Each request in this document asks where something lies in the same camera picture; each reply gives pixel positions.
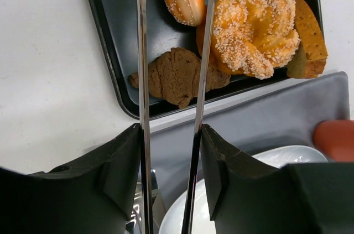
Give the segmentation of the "metal tongs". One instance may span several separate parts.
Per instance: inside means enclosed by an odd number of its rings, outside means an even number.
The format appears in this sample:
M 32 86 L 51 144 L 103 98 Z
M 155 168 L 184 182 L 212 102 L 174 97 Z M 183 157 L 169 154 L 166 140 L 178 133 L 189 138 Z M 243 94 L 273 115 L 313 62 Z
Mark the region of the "metal tongs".
M 150 174 L 150 124 L 149 124 L 149 90 L 148 90 L 148 61 L 147 61 L 147 0 L 137 0 L 137 32 L 138 32 L 138 89 L 139 89 L 139 120 L 141 141 L 141 176 L 143 193 L 143 233 L 153 233 L 153 202 L 152 177 Z M 201 127 L 204 114 L 207 71 L 210 56 L 212 21 L 214 17 L 215 0 L 208 0 L 206 25 L 202 49 L 202 61 L 197 96 L 194 140 L 188 179 L 188 189 L 184 208 L 183 226 L 181 233 L 192 233 L 194 213 L 195 187 L 198 173 L 199 153 L 201 144 Z

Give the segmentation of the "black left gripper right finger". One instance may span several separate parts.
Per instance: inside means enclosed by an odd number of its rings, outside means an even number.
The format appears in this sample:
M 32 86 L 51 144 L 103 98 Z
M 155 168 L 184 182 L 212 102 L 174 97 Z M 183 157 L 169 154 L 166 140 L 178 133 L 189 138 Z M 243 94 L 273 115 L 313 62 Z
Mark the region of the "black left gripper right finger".
M 353 164 L 267 165 L 202 127 L 201 157 L 217 233 L 352 233 Z

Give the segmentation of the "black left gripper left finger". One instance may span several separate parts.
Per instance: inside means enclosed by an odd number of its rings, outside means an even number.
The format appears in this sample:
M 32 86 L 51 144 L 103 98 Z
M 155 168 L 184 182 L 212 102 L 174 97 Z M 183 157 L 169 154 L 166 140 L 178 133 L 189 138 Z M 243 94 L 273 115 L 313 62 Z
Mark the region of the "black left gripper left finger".
M 140 166 L 140 127 L 50 172 L 1 169 L 2 233 L 123 233 Z

